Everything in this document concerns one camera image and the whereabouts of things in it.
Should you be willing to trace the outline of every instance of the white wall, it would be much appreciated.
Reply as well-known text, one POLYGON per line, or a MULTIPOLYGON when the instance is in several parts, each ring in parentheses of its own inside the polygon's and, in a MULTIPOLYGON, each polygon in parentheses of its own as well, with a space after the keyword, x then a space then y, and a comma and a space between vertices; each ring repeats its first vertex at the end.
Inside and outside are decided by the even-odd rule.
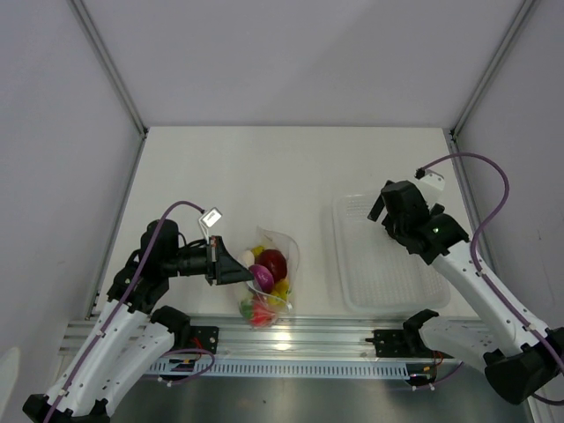
POLYGON ((23 352, 3 421, 18 423, 85 313, 139 138, 64 1, 1 2, 0 57, 0 352, 23 352))
POLYGON ((150 126, 449 128, 521 0, 86 3, 150 126))
MULTIPOLYGON (((493 259, 517 297, 554 327, 564 326, 563 21, 563 2, 540 3, 460 140, 507 171, 509 200, 487 231, 493 259)), ((486 165, 468 168, 485 216, 501 182, 486 165)), ((562 399, 564 378, 556 384, 553 397, 562 399)))

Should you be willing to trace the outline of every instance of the white egg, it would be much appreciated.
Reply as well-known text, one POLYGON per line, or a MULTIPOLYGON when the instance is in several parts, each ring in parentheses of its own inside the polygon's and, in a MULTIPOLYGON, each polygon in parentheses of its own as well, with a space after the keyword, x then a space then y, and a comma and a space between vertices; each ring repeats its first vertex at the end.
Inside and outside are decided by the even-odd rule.
POLYGON ((251 251, 246 250, 239 254, 237 261, 248 269, 250 266, 255 264, 255 256, 251 251))

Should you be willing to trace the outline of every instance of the white tray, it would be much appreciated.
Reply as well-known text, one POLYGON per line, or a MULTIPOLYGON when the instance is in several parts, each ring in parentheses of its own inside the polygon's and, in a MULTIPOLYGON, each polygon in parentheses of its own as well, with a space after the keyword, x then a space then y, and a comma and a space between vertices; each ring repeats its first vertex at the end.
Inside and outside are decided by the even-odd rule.
POLYGON ((441 308, 449 284, 432 267, 392 240, 380 223, 367 219, 378 192, 337 198, 333 224, 346 305, 371 315, 397 315, 441 308))

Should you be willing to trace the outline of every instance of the white table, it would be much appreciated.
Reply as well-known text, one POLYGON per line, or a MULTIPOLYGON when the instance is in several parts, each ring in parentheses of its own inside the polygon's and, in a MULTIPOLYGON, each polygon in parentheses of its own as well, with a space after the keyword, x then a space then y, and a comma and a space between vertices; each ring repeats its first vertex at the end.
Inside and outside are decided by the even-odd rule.
MULTIPOLYGON (((388 180, 448 154, 440 129, 315 127, 156 127, 145 141, 135 181, 109 262, 98 308, 114 275, 152 220, 180 199, 224 218, 213 228, 236 256, 256 243, 256 227, 292 236, 300 246, 294 312, 300 316, 351 316, 338 276, 331 204, 336 196, 379 189, 388 180)), ((453 167, 435 170, 447 180, 447 212, 470 225, 453 167)), ((198 213, 173 211, 188 241, 201 238, 198 213)), ((233 288, 209 287, 204 277, 171 279, 160 304, 199 315, 238 315, 233 288)), ((451 287, 442 315, 475 317, 451 287)))

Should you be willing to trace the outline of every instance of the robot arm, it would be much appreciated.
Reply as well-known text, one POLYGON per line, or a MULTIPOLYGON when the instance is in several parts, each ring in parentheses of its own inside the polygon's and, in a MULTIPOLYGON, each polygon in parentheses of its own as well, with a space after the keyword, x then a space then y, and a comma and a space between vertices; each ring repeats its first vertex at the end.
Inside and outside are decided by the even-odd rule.
POLYGON ((558 374, 554 359, 532 331, 543 334, 545 341, 562 355, 564 329, 549 330, 479 256, 483 269, 477 270, 468 234, 444 213, 444 207, 435 203, 443 188, 444 179, 430 171, 418 171, 412 182, 388 182, 368 218, 377 221, 385 208, 387 215, 382 224, 390 237, 441 273, 468 301, 492 336, 478 334, 430 310, 409 319, 404 330, 416 330, 425 347, 447 353, 485 373, 501 397, 520 404, 558 374), (484 273, 493 287, 485 281, 484 273), (526 315, 531 325, 524 327, 508 304, 526 315))
POLYGON ((213 209, 200 218, 204 238, 182 248, 178 247, 178 226, 172 220, 154 221, 147 227, 140 250, 134 251, 115 275, 108 302, 66 372, 45 395, 31 395, 24 404, 23 410, 32 421, 107 423, 125 394, 158 357, 171 349, 189 347, 192 328, 187 315, 167 306, 152 313, 168 290, 169 278, 205 275, 210 285, 253 279, 252 273, 229 255, 220 236, 208 236, 207 228, 218 215, 213 209), (144 256, 145 265, 139 270, 144 256), (140 279, 130 289, 139 271, 140 279), (149 315, 141 336, 126 348, 149 315))

